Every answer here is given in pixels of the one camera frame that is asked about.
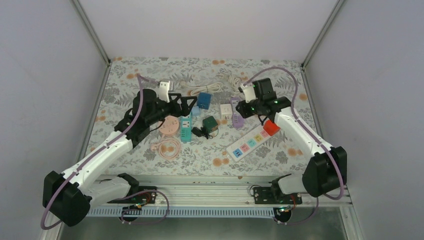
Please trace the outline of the white cube socket adapter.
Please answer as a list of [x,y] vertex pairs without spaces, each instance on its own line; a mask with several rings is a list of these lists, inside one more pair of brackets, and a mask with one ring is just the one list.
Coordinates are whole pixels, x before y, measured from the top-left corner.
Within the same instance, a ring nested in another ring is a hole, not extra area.
[[233,116],[233,109],[230,103],[221,104],[220,108],[220,118],[222,120],[229,120]]

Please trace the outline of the red cube socket adapter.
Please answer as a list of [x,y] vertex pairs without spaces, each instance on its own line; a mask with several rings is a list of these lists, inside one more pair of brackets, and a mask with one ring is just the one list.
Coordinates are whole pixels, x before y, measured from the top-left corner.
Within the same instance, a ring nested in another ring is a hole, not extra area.
[[263,125],[263,129],[264,131],[269,135],[269,136],[274,136],[275,134],[277,134],[281,128],[278,127],[274,122],[272,122],[271,120],[267,120],[264,125]]

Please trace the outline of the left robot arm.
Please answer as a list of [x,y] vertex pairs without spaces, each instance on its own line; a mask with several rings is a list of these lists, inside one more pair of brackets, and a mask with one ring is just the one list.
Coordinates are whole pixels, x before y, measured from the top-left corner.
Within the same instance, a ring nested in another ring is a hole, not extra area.
[[41,228],[48,230],[48,213],[55,215],[69,227],[80,223],[93,208],[113,201],[134,202],[140,195],[139,182],[127,173],[97,183],[98,177],[118,158],[133,150],[166,117],[186,117],[197,102],[196,96],[169,93],[162,100],[152,89],[140,90],[132,108],[114,127],[109,136],[82,160],[58,173],[51,171],[44,178],[42,205],[45,211]]

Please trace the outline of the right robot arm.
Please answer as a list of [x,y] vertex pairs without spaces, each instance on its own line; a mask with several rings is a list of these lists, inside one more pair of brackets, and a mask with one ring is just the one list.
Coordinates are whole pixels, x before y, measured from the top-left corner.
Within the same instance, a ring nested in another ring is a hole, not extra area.
[[292,173],[272,182],[271,198],[278,204],[289,199],[290,194],[308,193],[317,198],[328,196],[330,191],[340,189],[336,199],[344,194],[347,183],[347,152],[334,147],[322,139],[308,126],[295,110],[292,102],[282,96],[277,97],[269,78],[241,85],[244,100],[236,110],[243,118],[253,115],[265,116],[294,139],[309,162],[303,173]]

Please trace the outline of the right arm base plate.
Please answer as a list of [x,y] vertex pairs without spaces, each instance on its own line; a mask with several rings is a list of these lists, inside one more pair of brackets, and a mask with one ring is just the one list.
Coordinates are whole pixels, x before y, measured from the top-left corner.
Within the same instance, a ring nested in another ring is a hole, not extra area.
[[271,187],[254,186],[250,190],[257,205],[301,205],[300,193],[283,194],[280,190],[273,191]]

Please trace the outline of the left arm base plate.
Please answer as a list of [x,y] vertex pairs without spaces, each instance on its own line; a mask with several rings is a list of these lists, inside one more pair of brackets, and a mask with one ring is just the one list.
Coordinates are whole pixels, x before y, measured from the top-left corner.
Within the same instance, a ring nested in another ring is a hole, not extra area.
[[[157,190],[156,186],[139,186],[138,190],[135,193],[146,191],[146,190]],[[145,192],[138,193],[137,195],[121,200],[111,200],[107,202],[108,204],[132,204],[132,205],[144,205],[144,204],[154,204],[156,201],[157,193],[155,192]]]

